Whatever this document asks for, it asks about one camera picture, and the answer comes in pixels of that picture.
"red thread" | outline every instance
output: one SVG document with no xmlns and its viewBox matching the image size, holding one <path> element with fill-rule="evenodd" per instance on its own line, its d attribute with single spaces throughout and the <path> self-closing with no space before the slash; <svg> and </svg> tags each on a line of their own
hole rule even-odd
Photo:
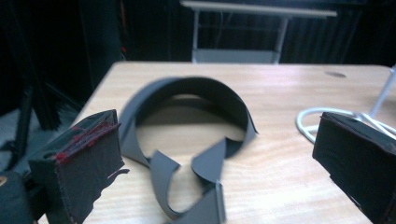
<svg viewBox="0 0 396 224">
<path fill-rule="evenodd" d="M 66 157 L 67 157 L 67 154 L 66 154 L 66 153 L 60 152 L 60 153 L 58 153 L 58 154 L 55 155 L 55 160 L 57 160 L 57 161 L 62 161 L 62 160 L 64 160 L 64 158 L 66 158 Z"/>
</svg>

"wooden table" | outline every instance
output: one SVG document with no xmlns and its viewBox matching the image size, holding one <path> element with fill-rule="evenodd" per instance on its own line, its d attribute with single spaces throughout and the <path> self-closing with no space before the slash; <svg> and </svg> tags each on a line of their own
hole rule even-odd
<svg viewBox="0 0 396 224">
<path fill-rule="evenodd" d="M 170 76 L 213 77 L 224 82 L 245 101 L 260 133 L 224 162 L 221 183 L 227 223 L 370 223 L 312 159 L 313 145 L 300 135 L 294 120 L 299 111 L 313 106 L 369 112 L 389 76 L 387 67 L 116 63 L 78 120 L 113 108 L 120 114 L 139 89 Z M 395 115 L 393 88 L 376 118 L 395 127 Z M 170 191 L 170 204 L 180 211 L 200 198 L 191 157 L 224 134 L 240 138 L 243 133 L 205 110 L 168 105 L 137 134 L 146 155 L 159 149 L 182 165 Z M 120 175 L 103 191 L 85 223 L 167 221 L 155 200 L 149 170 L 129 159 L 124 162 L 131 172 Z"/>
</svg>

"white cable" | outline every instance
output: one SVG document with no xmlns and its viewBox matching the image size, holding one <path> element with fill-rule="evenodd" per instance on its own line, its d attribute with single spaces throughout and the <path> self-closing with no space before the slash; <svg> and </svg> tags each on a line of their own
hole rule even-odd
<svg viewBox="0 0 396 224">
<path fill-rule="evenodd" d="M 296 118 L 297 129 L 300 131 L 300 133 L 303 136 L 305 136 L 313 144 L 315 143 L 316 137 L 314 135 L 312 135 L 312 133 L 318 132 L 318 125 L 312 125 L 312 126 L 305 127 L 303 125 L 303 119 L 308 115 L 317 114 L 317 113 L 321 114 L 323 112 L 332 112 L 335 114 L 340 114 L 340 115 L 344 115 L 344 116 L 356 119 L 361 122 L 367 122 L 370 125 L 372 125 L 374 128 L 376 128 L 377 130 L 379 130 L 381 133 L 384 133 L 387 136 L 396 140 L 396 130 L 395 129 L 393 129 L 392 127 L 390 127 L 378 120 L 372 119 L 367 114 L 354 113 L 351 111 L 330 108 L 330 107 L 313 107 L 313 108 L 308 108 L 306 110 L 301 111 L 297 115 L 297 118 Z"/>
</svg>

